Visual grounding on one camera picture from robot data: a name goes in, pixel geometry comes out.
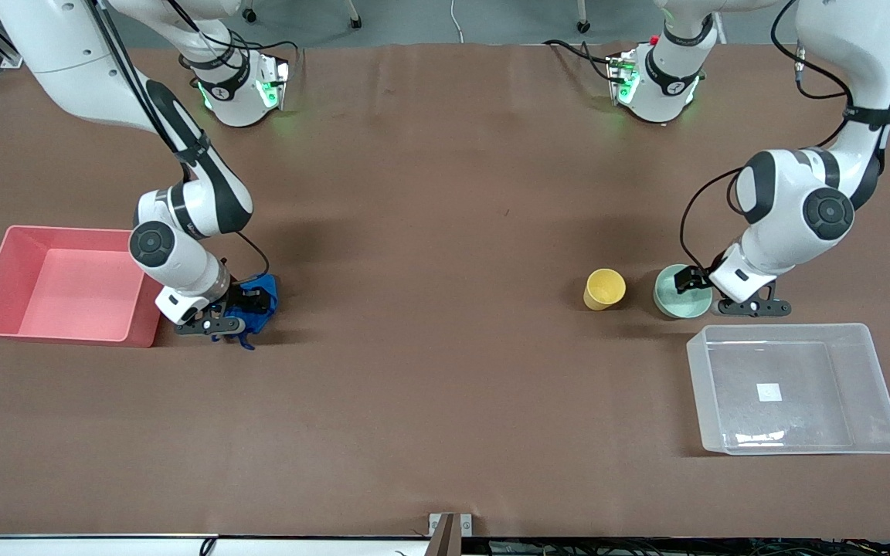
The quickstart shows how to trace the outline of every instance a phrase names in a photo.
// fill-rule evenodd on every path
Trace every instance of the chair leg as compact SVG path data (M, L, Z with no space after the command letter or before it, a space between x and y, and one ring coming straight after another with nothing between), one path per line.
M352 0L345 0L345 7L349 9L349 27L359 29L363 27L363 20L359 17L359 12L352 4Z
M579 22L576 23L576 29L579 32L589 31L589 18L586 17L586 0L576 0L579 6Z

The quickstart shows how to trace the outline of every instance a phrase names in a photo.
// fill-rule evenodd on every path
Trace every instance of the gray floor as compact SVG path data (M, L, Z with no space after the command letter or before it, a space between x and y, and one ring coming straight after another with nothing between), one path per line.
M449 0L355 0L363 19L361 29L350 29L342 0L258 0L258 20L248 24L238 17L226 24L247 39L295 41L303 47L380 46L389 43L458 42L449 15ZM537 43L564 39L592 43L618 39L640 41L661 30L661 12L651 0L589 0L586 35L576 31L576 3L572 0L455 0L455 15L466 42L491 45ZM724 14L728 42L768 43L771 21L778 7L751 13ZM115 14L128 46L169 47L145 25ZM794 42L788 17L780 38ZM786 78L790 66L786 61ZM799 102L811 102L800 98Z

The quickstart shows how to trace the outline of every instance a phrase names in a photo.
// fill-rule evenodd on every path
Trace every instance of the pink plastic bin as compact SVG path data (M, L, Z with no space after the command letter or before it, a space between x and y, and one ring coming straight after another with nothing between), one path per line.
M0 337L153 345L160 284L128 253L126 229L14 225L0 246Z

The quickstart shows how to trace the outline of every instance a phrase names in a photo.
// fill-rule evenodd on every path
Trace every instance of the black cable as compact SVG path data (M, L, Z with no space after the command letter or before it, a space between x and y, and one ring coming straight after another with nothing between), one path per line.
M294 47L294 50L300 50L300 47L297 46L297 43L293 42L293 41L278 41L278 42L269 43L269 45L263 45L263 43L261 43L261 42L248 42L248 41L245 41L245 39L243 39L243 37L240 36L238 34L238 32L234 32L232 29L229 29L230 38L234 39L238 36L238 39L240 40L240 42L243 43L242 46L237 45L236 42L234 42L234 41L230 41L230 42L219 41L218 39L215 39L212 36L205 35L204 32L201 32L201 29L198 29L198 24L195 24L195 21L193 19L191 19L191 16L188 15L187 11L184 11L184 8L181 7L181 5L177 3L177 0L166 0L166 2L168 4L170 4L170 7L173 8L174 11L177 12L177 15L181 16L181 19L183 19L184 22L186 22L188 27L190 27L191 29L194 29L195 32L197 32L201 36L204 36L204 38L208 39L208 41L214 42L216 45L232 46L234 49L244 49L244 50L272 49L272 47L275 47L275 46L290 45L290 46Z
M600 71L600 67L596 65L596 60L594 60L593 56L591 56L591 54L589 54L589 45L586 44L586 41L583 41L582 43L580 43L579 46L581 46L583 48L583 52L586 53L586 59L589 60L589 65L593 67L593 71L596 71L596 75L600 75L600 77L606 79L610 83L625 83L626 82L623 79L621 79L620 77L611 77L610 75L603 73L603 71Z
M841 539L843 541L844 546L856 548L861 552L861 555L868 554L873 556L890 556L890 542L889 543L881 543L868 541L865 538L845 538Z
M198 556L208 556L211 554L212 550L215 550L215 545L218 540L218 538L209 537L202 541L201 549L198 549Z
M652 549L653 552L654 552L657 556L664 556L664 554L661 553L661 550L658 550L657 547L655 547L652 543L647 542L647 541L643 541L643 539L635 539L635 538L631 538L631 539L629 539L629 542L630 542L631 544L635 544L635 545L637 545L637 546L641 546L641 545L643 545L643 546L647 546L647 547L649 547L650 549Z
M838 92L838 93L829 94L829 95L813 95L809 91L806 91L805 89L802 88L802 81L796 81L795 88L799 90L799 93L801 93L802 96L806 97L807 99L812 99L812 100L834 99L834 98L840 98L841 96L844 95L843 91Z
M250 247L252 247L252 249L255 250L257 253L259 253L259 256L262 258L263 265L264 265L263 272L260 272L259 274L253 274L252 276L250 276L250 278L246 278L244 280L238 281L237 284L248 284L249 282L252 282L254 280L259 280L260 278L269 274L270 273L270 260L266 256L266 253L263 253L263 250L259 249L259 246L256 243L253 243L251 239L248 239L248 237L246 237L245 233L236 232L236 234L239 237L243 237L244 242L249 243Z
M789 8L792 7L792 4L795 4L795 2L797 1L798 0L788 0L788 3L785 4L781 11L778 12L778 15L776 15L776 18L774 18L774 22L773 24L771 24L771 42L773 43L774 47L776 47L776 49L778 49L782 54L785 54L785 56L793 59L795 63L801 63L803 64L803 66L815 71L815 73L819 73L820 75L823 75L823 77L826 77L830 79L830 81L836 83L838 87L841 88L841 91L844 91L844 95L845 97L847 97L847 104L854 104L854 94L852 94L851 88L848 87L846 83L844 83L843 79L841 79L840 77L836 77L836 75L834 75L833 73L829 73L829 71L826 71L825 69L817 66L817 64L812 63L811 61L801 59L799 56L795 56L794 53L789 52L789 50L784 45L782 45L781 41L778 41L778 24L781 23L781 18L785 17L785 13L788 11Z
M551 39L551 41L544 41L544 42L542 42L542 45L561 46L563 49L568 50L570 53L576 54L576 56L580 57L580 59L589 59L590 61L596 61L596 63L606 63L606 57L601 57L601 59L597 59L597 57L587 56L586 53L584 53L582 50L577 49L575 46L570 45L568 42L559 41L558 39Z
M781 22L781 18L785 17L785 13L788 11L789 8L792 7L792 4L797 1L798 0L788 0L788 3L786 3L785 6L781 8L781 11L778 12L778 15L776 15L776 18L774 18L774 22L773 24L771 24L771 43L773 43L774 47L778 49L778 52L785 54L785 56L788 56L789 59L794 60L795 63L801 63L802 66L809 67L813 71L815 71L815 73L819 73L820 75L823 75L823 77L826 77L830 79L830 81L836 83L837 86L840 87L841 91L843 91L844 96L847 97L847 105L854 105L854 93L851 92L851 88L848 87L846 83L844 83L843 79L841 79L840 77L836 77L836 75L834 75L833 73L829 73L829 71L826 71L825 69L817 66L817 64L812 63L811 61L801 59L801 57L799 56L795 56L794 53L789 52L789 50L784 45L782 45L781 41L778 41L778 24ZM823 147L824 145L829 144L830 141L837 138L837 136L840 134L840 131L844 130L845 124L847 124L847 120L842 120L840 124L838 124L837 129L830 134L830 137L826 137L825 140L820 141L819 144L816 145L816 147Z
M734 168L727 172L721 173L720 175L716 176L715 178L709 180L706 183L706 185L700 187L699 190L696 191L696 193L692 195L692 198L689 199L688 205L685 205L685 211L682 212L682 220L678 224L678 243L681 244L682 250L685 251L686 256L688 256L690 259L692 259L692 262L695 263L696 267L698 267L699 270L702 271L703 273L706 272L706 268L703 268L702 263L699 262L699 259L695 258L695 256L693 256L693 254L692 254L692 251L690 251L689 248L685 245L685 219L688 218L689 211L692 210L692 205L695 204L695 200L698 199L699 196L702 195L702 193L704 191L709 189L709 187L711 185L722 180L723 178L730 177L730 176L734 175L735 173L739 173L742 169L744 169L744 166L741 166L741 168Z
M737 185L737 178L739 177L741 177L741 173L737 172L737 175L730 178L730 183L727 184L727 206L730 207L731 211L737 212L738 215L743 216L746 212L740 207L737 207L737 205L734 205L734 198L731 195L732 191L734 191L734 186Z
M130 86L131 91L133 91L135 99L137 99L139 106L141 106L146 117L149 119L149 123L151 123L151 126L153 127L153 131L155 131L160 137L160 140L163 140L164 144L166 144L171 151L177 151L174 142L171 141L166 129L163 128L163 123L160 122L160 117L158 116L158 112L156 112L155 106L153 106L151 98L146 94L145 88L139 80L139 74L134 69L135 66L133 66L133 60L130 59L130 54L128 54L126 45L123 44L123 39L119 36L119 32L116 32L116 26L112 22L112 18L109 16L108 9L105 5L100 4L98 0L92 0L91 4L92 9L89 11L95 20L95 25L98 25L98 31L101 32L102 38L105 39L106 46L108 46L109 50L112 52L112 57L114 61L116 61L116 66L119 66L119 70L123 73L123 78L126 80L126 84Z

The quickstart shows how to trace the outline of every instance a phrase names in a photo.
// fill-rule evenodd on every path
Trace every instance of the blue cloth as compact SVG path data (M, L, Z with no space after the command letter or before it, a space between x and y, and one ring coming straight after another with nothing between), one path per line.
M226 313L222 315L223 317L243 319L246 324L245 330L236 334L236 337L239 339L239 344L242 345L243 348L252 351L252 349L256 348L246 340L248 335L260 334L263 328L266 327L266 324L269 323L270 317L277 312L277 307L280 306L280 296L277 293L277 279L274 278L272 274L265 274L255 280L241 284L239 287L247 292L260 287L265 289L270 295L270 309L266 313L250 313L248 310L241 310L239 307L230 306L226 307ZM219 339L213 335L212 341L219 341Z

